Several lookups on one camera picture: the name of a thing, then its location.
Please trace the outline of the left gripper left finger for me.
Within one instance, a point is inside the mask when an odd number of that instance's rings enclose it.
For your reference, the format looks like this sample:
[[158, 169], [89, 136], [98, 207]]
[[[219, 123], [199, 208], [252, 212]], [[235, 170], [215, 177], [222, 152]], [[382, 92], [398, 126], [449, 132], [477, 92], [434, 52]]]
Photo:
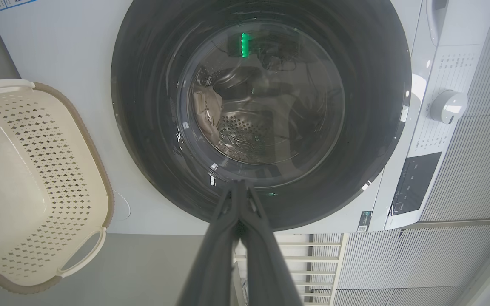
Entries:
[[226, 185], [177, 301], [179, 306], [229, 306], [240, 181]]

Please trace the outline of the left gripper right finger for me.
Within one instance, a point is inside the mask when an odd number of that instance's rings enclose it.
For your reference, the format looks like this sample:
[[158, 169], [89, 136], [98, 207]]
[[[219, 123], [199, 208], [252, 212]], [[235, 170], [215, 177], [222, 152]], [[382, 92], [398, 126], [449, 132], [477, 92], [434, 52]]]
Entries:
[[255, 188], [239, 182], [239, 221], [247, 251], [250, 306], [301, 306], [302, 301]]

